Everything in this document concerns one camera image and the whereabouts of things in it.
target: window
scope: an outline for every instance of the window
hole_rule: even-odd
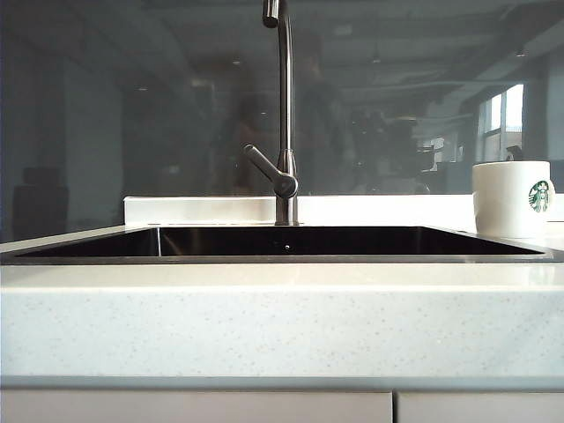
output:
[[[523,85],[480,105],[477,161],[518,160],[523,149]]]

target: sink rim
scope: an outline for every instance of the sink rim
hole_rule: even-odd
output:
[[[471,234],[465,231],[438,226],[282,226],[299,230],[303,227],[324,227],[324,228],[347,228],[347,227],[409,227],[409,228],[428,228],[439,230],[445,233],[465,236],[482,241],[492,241],[503,245],[528,249],[538,252],[537,254],[498,254],[498,255],[278,255],[278,256],[22,256],[28,253],[40,252],[44,249],[52,249],[63,246],[70,246],[84,241],[96,241],[98,239],[120,236],[142,231],[154,231],[161,228],[201,228],[201,227],[220,227],[220,228],[265,228],[280,226],[149,226],[126,228],[122,232],[111,234],[100,234],[88,236],[72,241],[59,241],[45,244],[39,247],[18,249],[0,254],[0,264],[4,265],[103,265],[103,264],[229,264],[229,263],[562,263],[564,262],[564,251],[549,249],[526,244],[521,241],[499,239],[478,234]]]

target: coffee cup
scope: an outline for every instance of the coffee cup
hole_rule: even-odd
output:
[[[472,168],[478,234],[534,238],[545,230],[556,192],[547,161],[502,161]]]

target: stainless steel sink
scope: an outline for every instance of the stainless steel sink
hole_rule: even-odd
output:
[[[2,264],[561,262],[561,251],[425,226],[155,227],[19,250]]]

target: cabinet door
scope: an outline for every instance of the cabinet door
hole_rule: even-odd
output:
[[[400,393],[397,423],[562,423],[564,394]]]
[[[3,423],[391,423],[390,393],[4,390]]]

